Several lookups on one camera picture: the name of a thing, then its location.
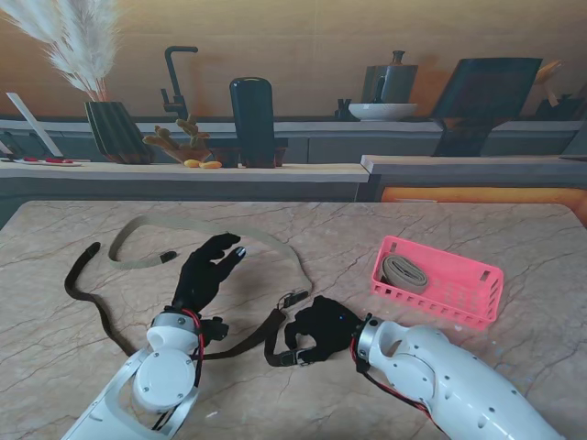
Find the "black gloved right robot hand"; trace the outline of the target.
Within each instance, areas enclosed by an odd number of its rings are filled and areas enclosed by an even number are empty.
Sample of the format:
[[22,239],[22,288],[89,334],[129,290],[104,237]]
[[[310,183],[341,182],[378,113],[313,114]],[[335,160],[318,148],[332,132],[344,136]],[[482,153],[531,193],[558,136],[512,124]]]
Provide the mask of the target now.
[[[290,350],[298,353],[304,363],[326,361],[331,355],[349,348],[361,319],[346,306],[318,295],[310,307],[295,314],[284,328],[284,341]],[[311,336],[315,346],[300,350],[298,336]]]

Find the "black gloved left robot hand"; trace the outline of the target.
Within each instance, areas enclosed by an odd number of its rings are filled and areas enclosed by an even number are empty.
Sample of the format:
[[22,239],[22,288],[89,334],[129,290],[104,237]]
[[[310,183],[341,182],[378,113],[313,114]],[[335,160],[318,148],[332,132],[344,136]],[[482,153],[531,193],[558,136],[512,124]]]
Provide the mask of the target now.
[[184,262],[172,300],[172,308],[201,312],[214,300],[220,284],[246,254],[231,233],[212,236]]

